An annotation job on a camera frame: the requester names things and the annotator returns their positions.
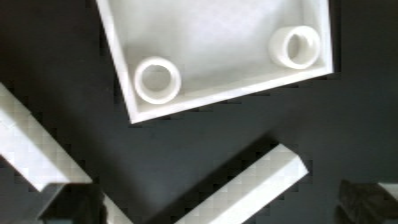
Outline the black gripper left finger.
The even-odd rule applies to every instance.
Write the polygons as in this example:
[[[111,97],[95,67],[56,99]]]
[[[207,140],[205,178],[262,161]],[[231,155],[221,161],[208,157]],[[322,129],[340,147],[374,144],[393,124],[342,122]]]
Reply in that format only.
[[[45,187],[24,224],[107,224],[105,194],[95,183]]]

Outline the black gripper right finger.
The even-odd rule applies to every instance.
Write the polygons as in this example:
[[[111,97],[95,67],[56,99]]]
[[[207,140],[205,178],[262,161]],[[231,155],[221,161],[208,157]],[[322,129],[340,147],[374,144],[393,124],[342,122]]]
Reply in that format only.
[[[377,183],[343,180],[336,224],[398,224],[398,199]]]

